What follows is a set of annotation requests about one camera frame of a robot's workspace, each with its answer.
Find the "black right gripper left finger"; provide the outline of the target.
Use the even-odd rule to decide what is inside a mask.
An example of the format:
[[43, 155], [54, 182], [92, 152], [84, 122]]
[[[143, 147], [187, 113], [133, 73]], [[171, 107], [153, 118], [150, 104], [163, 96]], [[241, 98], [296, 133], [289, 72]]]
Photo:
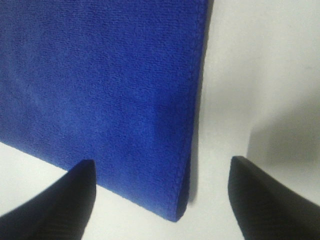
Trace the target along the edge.
[[80, 240], [96, 200], [96, 167], [82, 160], [50, 187], [0, 217], [2, 240]]

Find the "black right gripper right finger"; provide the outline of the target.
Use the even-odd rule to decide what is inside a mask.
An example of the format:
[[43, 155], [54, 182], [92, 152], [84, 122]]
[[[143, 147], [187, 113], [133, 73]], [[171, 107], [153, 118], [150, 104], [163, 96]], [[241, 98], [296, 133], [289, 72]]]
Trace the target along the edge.
[[318, 240], [320, 207], [243, 156], [231, 159], [229, 202], [246, 240]]

